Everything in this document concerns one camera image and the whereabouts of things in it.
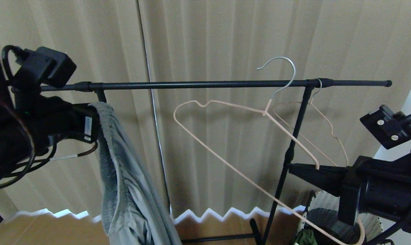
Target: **green cloth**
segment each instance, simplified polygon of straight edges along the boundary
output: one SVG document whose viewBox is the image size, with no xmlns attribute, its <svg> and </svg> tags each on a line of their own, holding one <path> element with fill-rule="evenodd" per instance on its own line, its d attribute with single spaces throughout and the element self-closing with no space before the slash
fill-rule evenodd
<svg viewBox="0 0 411 245">
<path fill-rule="evenodd" d="M 317 245 L 314 232 L 311 229 L 303 229 L 296 236 L 296 243 L 299 245 Z"/>
</svg>

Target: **beige curtain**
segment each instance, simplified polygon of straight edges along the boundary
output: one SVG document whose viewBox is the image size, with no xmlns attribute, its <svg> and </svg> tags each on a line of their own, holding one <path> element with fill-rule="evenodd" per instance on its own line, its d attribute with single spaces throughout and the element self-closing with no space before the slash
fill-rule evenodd
<svg viewBox="0 0 411 245">
<path fill-rule="evenodd" d="M 47 46 L 68 52 L 78 64 L 70 83 L 288 79 L 291 68 L 273 62 L 278 55 L 297 65 L 297 79 L 391 79 L 391 88 L 334 87 L 315 104 L 334 123 L 351 164 L 374 155 L 379 144 L 358 118 L 380 104 L 399 110 L 411 88 L 411 1 L 0 1 L 0 49 Z M 271 201 L 225 168 L 190 138 L 172 118 L 190 99 L 210 99 L 263 109 L 273 88 L 155 90 L 157 123 L 173 214 L 186 209 L 200 216 L 207 208 L 223 215 L 230 207 L 245 213 Z M 150 91 L 106 92 L 137 151 L 165 197 Z M 96 101 L 91 93 L 51 93 L 70 102 Z M 301 88 L 288 88 L 275 102 L 300 100 Z M 296 106 L 277 107 L 294 123 Z M 289 139 L 267 119 L 212 105 L 185 107 L 178 117 L 238 169 L 274 192 Z M 325 124 L 308 110 L 302 134 L 340 164 L 339 146 Z M 62 143 L 58 155 L 88 146 Z M 328 164 L 316 154 L 323 164 Z M 298 147 L 294 162 L 311 163 Z M 297 203 L 312 188 L 288 176 L 282 200 Z M 47 164 L 0 191 L 0 213 L 48 208 L 100 212 L 98 159 Z"/>
<path fill-rule="evenodd" d="M 411 88 L 411 1 L 140 1 L 151 81 L 289 79 L 283 55 L 297 65 L 297 79 L 391 79 L 393 87 L 325 88 L 315 104 L 335 126 L 350 163 L 373 156 L 377 141 L 359 122 L 381 104 L 399 110 Z M 200 216 L 230 207 L 269 210 L 260 194 L 193 140 L 173 120 L 175 107 L 211 99 L 263 109 L 274 88 L 178 89 L 156 92 L 157 117 L 173 215 L 186 209 Z M 288 88 L 275 102 L 300 100 L 302 88 Z M 294 123 L 297 107 L 279 106 Z M 213 104 L 179 110 L 180 121 L 218 154 L 275 192 L 289 143 L 280 130 L 255 113 Z M 345 165 L 328 124 L 308 109 L 302 134 Z M 328 164 L 316 154 L 322 164 Z M 296 147 L 295 163 L 312 163 Z M 299 202 L 311 189 L 288 176 L 281 199 Z"/>
<path fill-rule="evenodd" d="M 135 1 L 0 0 L 0 51 L 8 44 L 67 52 L 78 66 L 70 84 L 149 81 Z M 92 93 L 44 95 L 57 95 L 71 103 L 97 101 Z M 107 91 L 106 96 L 165 200 L 150 92 Z M 89 147 L 73 140 L 63 141 L 56 155 L 79 153 Z M 0 214 L 9 217 L 17 211 L 48 208 L 57 212 L 68 208 L 74 213 L 87 210 L 96 216 L 101 213 L 101 188 L 97 154 L 56 161 L 0 190 Z"/>
</svg>

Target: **wooden floor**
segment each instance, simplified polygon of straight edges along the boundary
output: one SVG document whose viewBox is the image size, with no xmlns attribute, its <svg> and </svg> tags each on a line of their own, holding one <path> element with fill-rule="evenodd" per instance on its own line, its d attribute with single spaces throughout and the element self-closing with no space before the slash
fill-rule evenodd
<svg viewBox="0 0 411 245">
<path fill-rule="evenodd" d="M 252 217 L 262 231 L 267 218 L 257 213 Z M 298 224 L 292 215 L 277 212 L 268 244 L 287 245 Z M 250 233 L 249 219 L 230 214 L 221 222 L 207 215 L 198 224 L 187 217 L 176 225 L 181 239 L 205 236 Z M 72 214 L 56 218 L 52 214 L 28 216 L 20 214 L 0 224 L 0 245 L 109 245 L 101 222 L 89 217 L 75 218 Z M 255 245 L 254 239 L 227 240 L 218 242 L 190 243 L 196 245 Z"/>
</svg>

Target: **hanger hook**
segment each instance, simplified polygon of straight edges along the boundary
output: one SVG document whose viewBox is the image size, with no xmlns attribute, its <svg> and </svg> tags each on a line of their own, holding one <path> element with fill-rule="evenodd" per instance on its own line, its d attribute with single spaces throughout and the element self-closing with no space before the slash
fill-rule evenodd
<svg viewBox="0 0 411 245">
<path fill-rule="evenodd" d="M 317 91 L 313 94 L 313 97 L 311 98 L 311 103 L 313 102 L 314 96 L 317 95 L 317 93 L 320 92 L 320 90 L 322 89 L 322 86 L 323 86 L 322 80 L 321 80 L 321 79 L 317 79 L 317 80 L 320 82 L 320 88 L 319 88 L 319 90 L 317 90 Z"/>
<path fill-rule="evenodd" d="M 290 81 L 289 81 L 284 87 L 276 90 L 275 93 L 272 94 L 272 96 L 270 97 L 270 99 L 273 99 L 273 97 L 274 97 L 274 96 L 276 95 L 276 93 L 278 93 L 279 91 L 281 91 L 281 90 L 289 87 L 289 86 L 291 85 L 291 83 L 293 82 L 294 77 L 296 76 L 296 67 L 295 67 L 294 63 L 291 61 L 291 59 L 289 59 L 289 58 L 287 58 L 287 57 L 284 57 L 284 56 L 277 56 L 277 57 L 275 57 L 275 58 L 272 58 L 272 59 L 268 60 L 262 67 L 258 67 L 257 70 L 263 69 L 267 64 L 269 64 L 269 62 L 271 62 L 272 60 L 276 60 L 276 59 L 283 59 L 283 60 L 287 60 L 288 62 L 290 62 L 291 66 L 292 66 L 292 68 L 293 68 L 293 76 L 291 77 Z"/>
</svg>

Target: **laundry basket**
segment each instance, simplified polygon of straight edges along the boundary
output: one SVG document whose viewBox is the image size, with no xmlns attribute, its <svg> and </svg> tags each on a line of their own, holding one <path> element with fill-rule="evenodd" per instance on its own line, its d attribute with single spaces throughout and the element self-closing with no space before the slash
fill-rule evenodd
<svg viewBox="0 0 411 245">
<path fill-rule="evenodd" d="M 303 216 L 315 225 L 322 227 L 342 242 L 354 244 L 359 239 L 359 226 L 358 224 L 355 224 L 352 227 L 337 219 L 339 201 L 339 197 L 335 197 L 326 191 L 319 191 L 314 195 L 311 195 L 311 201 L 308 202 L 308 207 L 305 209 Z M 364 225 L 367 241 L 370 241 L 378 234 L 382 233 L 382 223 L 378 216 L 373 214 L 360 214 L 359 218 Z M 308 228 L 311 228 L 311 226 L 301 220 L 297 232 L 299 233 L 302 229 Z M 322 244 L 336 243 L 328 239 L 322 242 Z"/>
</svg>

